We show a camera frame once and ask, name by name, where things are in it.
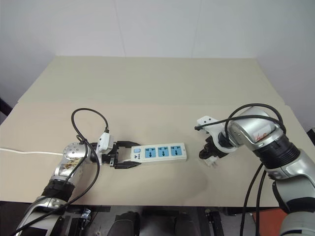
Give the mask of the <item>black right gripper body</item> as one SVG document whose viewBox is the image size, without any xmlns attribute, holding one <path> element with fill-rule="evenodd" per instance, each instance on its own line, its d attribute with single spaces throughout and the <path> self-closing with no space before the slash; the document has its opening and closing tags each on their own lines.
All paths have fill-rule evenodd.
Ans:
<svg viewBox="0 0 315 236">
<path fill-rule="evenodd" d="M 207 153 L 221 152 L 221 150 L 215 145 L 215 142 L 212 136 L 209 136 L 205 141 L 206 141 L 206 144 L 204 146 L 204 149 L 206 150 Z"/>
</svg>

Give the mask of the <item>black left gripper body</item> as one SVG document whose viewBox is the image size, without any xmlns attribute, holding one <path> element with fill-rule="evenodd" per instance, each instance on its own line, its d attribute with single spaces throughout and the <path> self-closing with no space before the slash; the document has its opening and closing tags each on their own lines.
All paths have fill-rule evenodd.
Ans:
<svg viewBox="0 0 315 236">
<path fill-rule="evenodd" d="M 109 164 L 110 167 L 117 168 L 118 167 L 118 149 L 120 146 L 120 141 L 114 142 L 113 148 L 108 151 L 106 154 L 102 154 L 101 160 L 102 164 Z"/>
</svg>

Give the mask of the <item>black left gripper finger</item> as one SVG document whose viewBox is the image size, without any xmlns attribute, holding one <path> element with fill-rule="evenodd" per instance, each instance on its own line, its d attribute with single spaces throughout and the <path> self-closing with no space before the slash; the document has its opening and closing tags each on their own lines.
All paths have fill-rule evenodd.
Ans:
<svg viewBox="0 0 315 236">
<path fill-rule="evenodd" d="M 135 161 L 124 161 L 124 162 L 120 162 L 118 164 L 115 165 L 115 169 L 130 169 L 133 167 L 137 167 L 141 165 L 140 162 L 135 162 Z"/>
<path fill-rule="evenodd" d="M 116 150 L 118 150 L 119 148 L 132 148 L 135 146 L 140 146 L 139 143 L 132 142 L 132 141 L 116 141 L 115 145 L 116 145 Z"/>
</svg>

